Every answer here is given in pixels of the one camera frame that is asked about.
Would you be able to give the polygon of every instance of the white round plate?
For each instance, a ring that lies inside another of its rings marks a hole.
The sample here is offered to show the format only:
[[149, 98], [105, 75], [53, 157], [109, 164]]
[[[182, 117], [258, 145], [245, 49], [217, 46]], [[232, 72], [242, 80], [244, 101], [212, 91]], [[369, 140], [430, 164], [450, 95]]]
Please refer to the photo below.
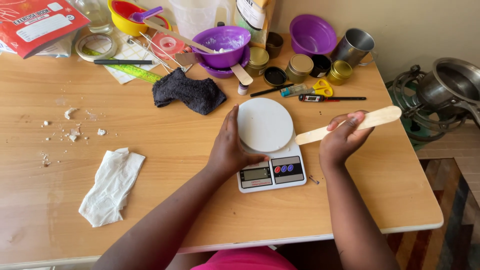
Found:
[[269, 98], [252, 98], [239, 106], [239, 135], [244, 144], [259, 152], [274, 152], [292, 138], [293, 121], [288, 111]]

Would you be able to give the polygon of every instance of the purple measuring spoon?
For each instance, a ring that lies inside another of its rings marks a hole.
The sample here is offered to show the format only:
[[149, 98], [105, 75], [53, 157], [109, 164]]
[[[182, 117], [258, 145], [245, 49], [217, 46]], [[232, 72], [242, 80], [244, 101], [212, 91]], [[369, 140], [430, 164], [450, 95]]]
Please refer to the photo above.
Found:
[[150, 9], [148, 11], [145, 11], [145, 12], [134, 12], [132, 13], [128, 19], [131, 20], [131, 21], [134, 21], [136, 23], [143, 23], [144, 22], [144, 19], [148, 19], [152, 16], [155, 16], [159, 13], [163, 12], [163, 8], [160, 6], [160, 7], [156, 7], [156, 8], [153, 8], [153, 9]]

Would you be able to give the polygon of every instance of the white measuring jug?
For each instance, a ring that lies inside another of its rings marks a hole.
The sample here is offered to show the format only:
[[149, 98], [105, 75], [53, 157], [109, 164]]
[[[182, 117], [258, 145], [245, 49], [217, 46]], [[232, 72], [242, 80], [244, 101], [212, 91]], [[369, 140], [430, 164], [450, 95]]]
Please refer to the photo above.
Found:
[[215, 27], [216, 10], [227, 11], [225, 25], [230, 25], [231, 7], [228, 0], [168, 0], [173, 6], [180, 35], [192, 39], [198, 33]]

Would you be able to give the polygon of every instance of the clear tape roll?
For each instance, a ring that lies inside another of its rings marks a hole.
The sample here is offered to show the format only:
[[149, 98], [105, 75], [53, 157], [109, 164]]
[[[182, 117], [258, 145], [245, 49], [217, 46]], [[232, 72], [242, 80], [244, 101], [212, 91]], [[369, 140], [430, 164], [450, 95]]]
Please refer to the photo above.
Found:
[[[85, 46], [85, 44], [87, 44], [90, 41], [99, 40], [99, 39], [108, 40], [112, 44], [110, 46], [110, 49], [106, 53], [103, 53], [100, 55], [88, 55], [82, 52], [82, 48]], [[94, 60], [99, 60], [99, 59], [109, 59], [117, 53], [117, 49], [118, 49], [118, 46], [113, 40], [113, 38], [106, 34], [89, 34], [78, 39], [77, 43], [75, 44], [75, 50], [77, 51], [78, 55], [82, 59], [89, 62], [93, 62]]]

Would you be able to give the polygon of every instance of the person's arm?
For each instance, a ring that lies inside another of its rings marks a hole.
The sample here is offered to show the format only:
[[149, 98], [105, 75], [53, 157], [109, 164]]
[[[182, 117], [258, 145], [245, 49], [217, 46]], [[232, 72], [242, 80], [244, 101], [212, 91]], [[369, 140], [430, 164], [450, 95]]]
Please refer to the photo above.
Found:
[[215, 191], [240, 169], [268, 160], [242, 148], [237, 115], [238, 104], [227, 114], [205, 168], [128, 230], [92, 270], [165, 269]]
[[345, 167], [373, 128], [356, 130], [365, 115], [358, 111], [335, 117], [320, 143], [335, 244], [344, 270], [399, 270], [385, 237], [378, 229]]

